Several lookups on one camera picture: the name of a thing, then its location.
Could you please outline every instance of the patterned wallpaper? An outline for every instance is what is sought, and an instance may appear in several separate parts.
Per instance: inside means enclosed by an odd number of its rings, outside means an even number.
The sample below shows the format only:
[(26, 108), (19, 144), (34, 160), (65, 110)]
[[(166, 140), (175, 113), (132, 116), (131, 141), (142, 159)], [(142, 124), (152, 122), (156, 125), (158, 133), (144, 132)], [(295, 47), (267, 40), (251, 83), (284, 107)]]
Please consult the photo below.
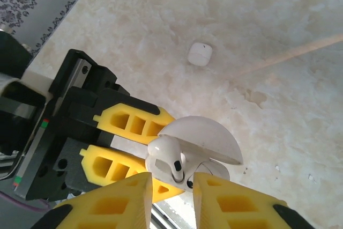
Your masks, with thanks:
[(0, 0), (0, 23), (35, 56), (77, 0)]

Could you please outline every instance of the white earbud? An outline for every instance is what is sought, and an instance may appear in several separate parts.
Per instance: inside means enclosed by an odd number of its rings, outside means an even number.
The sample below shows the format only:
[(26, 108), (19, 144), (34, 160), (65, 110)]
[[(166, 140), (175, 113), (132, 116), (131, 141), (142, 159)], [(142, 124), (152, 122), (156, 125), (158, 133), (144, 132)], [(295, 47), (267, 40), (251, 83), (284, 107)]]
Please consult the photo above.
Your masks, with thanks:
[(161, 136), (148, 145), (148, 153), (168, 164), (175, 182), (182, 182), (184, 173), (181, 159), (181, 148), (178, 140), (170, 136)]

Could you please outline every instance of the beige marble surface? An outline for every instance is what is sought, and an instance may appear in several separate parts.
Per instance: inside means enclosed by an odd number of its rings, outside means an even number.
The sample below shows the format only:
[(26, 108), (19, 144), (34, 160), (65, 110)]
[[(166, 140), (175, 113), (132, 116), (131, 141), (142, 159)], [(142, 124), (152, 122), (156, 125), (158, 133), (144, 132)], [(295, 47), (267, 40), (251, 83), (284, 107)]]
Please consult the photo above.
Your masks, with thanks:
[[(343, 0), (79, 0), (30, 69), (53, 78), (85, 51), (133, 96), (228, 128), (245, 161), (232, 181), (343, 228), (343, 43), (294, 57), (340, 41), (342, 14)], [(213, 46), (204, 68), (186, 60), (195, 41)], [(190, 194), (161, 205), (195, 226)]]

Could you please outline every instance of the green led light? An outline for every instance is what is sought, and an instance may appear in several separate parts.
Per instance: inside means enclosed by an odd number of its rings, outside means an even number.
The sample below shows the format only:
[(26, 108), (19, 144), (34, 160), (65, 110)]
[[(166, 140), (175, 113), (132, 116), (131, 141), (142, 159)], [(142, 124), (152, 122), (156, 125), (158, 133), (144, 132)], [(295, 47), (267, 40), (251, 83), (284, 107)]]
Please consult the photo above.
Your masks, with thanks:
[(41, 124), (41, 127), (45, 129), (45, 128), (48, 126), (48, 124), (49, 124), (49, 122), (47, 122), (46, 120), (44, 120), (44, 121), (42, 122), (42, 124)]
[(21, 177), (16, 176), (16, 178), (14, 179), (14, 183), (20, 184), (21, 182)]

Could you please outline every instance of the cable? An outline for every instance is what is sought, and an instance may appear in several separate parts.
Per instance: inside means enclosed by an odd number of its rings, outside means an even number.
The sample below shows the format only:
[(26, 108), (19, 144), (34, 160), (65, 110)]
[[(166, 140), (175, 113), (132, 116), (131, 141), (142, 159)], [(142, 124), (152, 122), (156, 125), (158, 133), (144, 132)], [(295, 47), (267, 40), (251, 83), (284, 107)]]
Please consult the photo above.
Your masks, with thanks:
[(47, 212), (50, 210), (49, 203), (46, 202), (45, 200), (40, 200), (40, 202), (45, 206), (45, 208), (42, 209), (42, 208), (36, 208), (35, 206), (30, 206), (30, 205), (27, 205), (25, 203), (22, 203), (22, 202), (16, 200), (15, 198), (12, 198), (11, 196), (7, 195), (6, 193), (4, 193), (2, 191), (0, 191), (0, 198), (20, 207), (22, 209), (33, 211), (33, 212)]

